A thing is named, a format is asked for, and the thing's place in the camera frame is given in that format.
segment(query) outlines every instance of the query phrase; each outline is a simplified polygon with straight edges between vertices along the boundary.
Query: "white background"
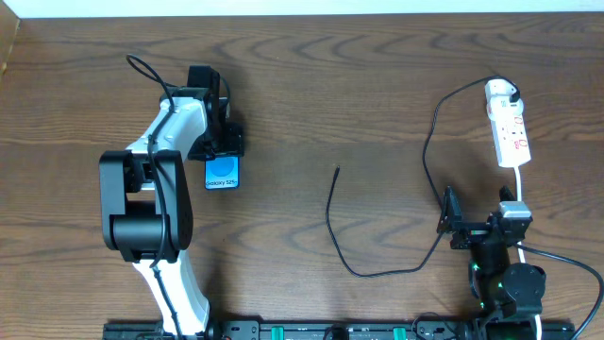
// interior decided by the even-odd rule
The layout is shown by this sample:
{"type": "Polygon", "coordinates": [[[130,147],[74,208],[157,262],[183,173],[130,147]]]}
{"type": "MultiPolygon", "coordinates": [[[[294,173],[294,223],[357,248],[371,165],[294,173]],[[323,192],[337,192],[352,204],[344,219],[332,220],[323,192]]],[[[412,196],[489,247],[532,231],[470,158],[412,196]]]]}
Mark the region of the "white background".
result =
{"type": "Polygon", "coordinates": [[[604,11],[604,0],[5,0],[22,19],[604,11]]]}

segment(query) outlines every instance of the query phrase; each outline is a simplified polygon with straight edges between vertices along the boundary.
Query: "power socket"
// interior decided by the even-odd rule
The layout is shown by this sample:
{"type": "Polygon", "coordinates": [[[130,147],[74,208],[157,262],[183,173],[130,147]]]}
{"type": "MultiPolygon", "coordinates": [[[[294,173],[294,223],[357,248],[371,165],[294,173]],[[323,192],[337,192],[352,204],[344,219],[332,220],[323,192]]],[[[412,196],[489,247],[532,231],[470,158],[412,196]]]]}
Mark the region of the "power socket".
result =
{"type": "Polygon", "coordinates": [[[484,90],[499,166],[513,168],[530,161],[529,138],[522,115],[524,102],[522,99],[515,103],[510,101],[515,87],[506,80],[494,79],[484,90]]]}

